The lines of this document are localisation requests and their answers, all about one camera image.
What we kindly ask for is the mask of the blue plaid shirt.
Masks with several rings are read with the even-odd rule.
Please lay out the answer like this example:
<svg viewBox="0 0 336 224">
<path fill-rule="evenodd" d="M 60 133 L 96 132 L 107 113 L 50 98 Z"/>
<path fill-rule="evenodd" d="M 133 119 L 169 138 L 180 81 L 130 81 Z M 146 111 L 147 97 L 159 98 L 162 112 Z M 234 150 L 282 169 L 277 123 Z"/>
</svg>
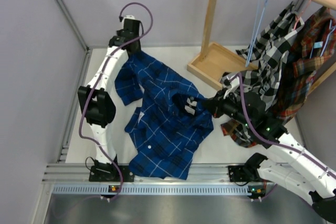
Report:
<svg viewBox="0 0 336 224">
<path fill-rule="evenodd" d="M 196 86 L 143 51 L 128 58 L 114 83 L 124 105 L 142 101 L 124 129 L 138 152 L 129 167 L 188 167 L 214 129 Z"/>
</svg>

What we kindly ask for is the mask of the light blue wire hanger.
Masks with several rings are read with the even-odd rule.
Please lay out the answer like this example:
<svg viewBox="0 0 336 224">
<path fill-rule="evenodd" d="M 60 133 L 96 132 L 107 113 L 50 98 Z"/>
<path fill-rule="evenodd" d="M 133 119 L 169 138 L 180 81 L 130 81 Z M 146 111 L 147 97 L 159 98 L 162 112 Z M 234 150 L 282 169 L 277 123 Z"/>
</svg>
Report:
<svg viewBox="0 0 336 224">
<path fill-rule="evenodd" d="M 260 25 L 261 25 L 263 16 L 265 14 L 267 4 L 268 4 L 268 0 L 258 0 L 258 2 L 257 2 L 256 17 L 255 17 L 255 21 L 254 21 L 254 27 L 253 27 L 253 33 L 252 33 L 251 41 L 250 41 L 250 44 L 249 44 L 249 47 L 248 47 L 248 54 L 247 54 L 247 58 L 246 58 L 245 67 L 249 66 L 251 55 L 253 53 L 253 48 L 254 48 L 257 36 L 259 34 Z"/>
</svg>

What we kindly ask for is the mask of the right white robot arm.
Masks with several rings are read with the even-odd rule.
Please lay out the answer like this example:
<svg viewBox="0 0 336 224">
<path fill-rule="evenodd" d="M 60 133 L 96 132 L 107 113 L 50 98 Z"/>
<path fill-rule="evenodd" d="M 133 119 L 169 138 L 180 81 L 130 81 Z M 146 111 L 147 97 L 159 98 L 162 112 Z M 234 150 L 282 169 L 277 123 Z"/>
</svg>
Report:
<svg viewBox="0 0 336 224">
<path fill-rule="evenodd" d="M 277 164 L 269 155 L 253 154 L 244 165 L 229 167 L 230 181 L 260 182 L 268 180 L 296 194 L 308 203 L 324 220 L 335 223 L 335 171 L 316 160 L 287 131 L 282 123 L 265 111 L 265 103 L 252 92 L 244 94 L 244 102 L 225 98 L 219 91 L 202 105 L 213 117 L 228 115 L 249 127 L 265 141 L 255 141 L 262 145 L 267 154 L 278 156 L 285 164 Z"/>
</svg>

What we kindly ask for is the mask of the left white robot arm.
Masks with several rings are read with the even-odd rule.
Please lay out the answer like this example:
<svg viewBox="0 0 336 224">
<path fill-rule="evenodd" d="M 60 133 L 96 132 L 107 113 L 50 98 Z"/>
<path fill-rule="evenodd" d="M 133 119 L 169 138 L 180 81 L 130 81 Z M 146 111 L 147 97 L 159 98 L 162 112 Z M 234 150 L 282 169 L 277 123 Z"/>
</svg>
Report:
<svg viewBox="0 0 336 224">
<path fill-rule="evenodd" d="M 112 143 L 112 122 L 117 108 L 111 95 L 121 67 L 130 54 L 141 49 L 137 38 L 142 23 L 132 15 L 120 19 L 122 28 L 110 39 L 106 56 L 97 73 L 77 92 L 82 114 L 80 124 L 90 125 L 93 136 L 87 139 L 96 145 L 96 156 L 89 175 L 91 182 L 120 182 L 122 175 Z"/>
</svg>

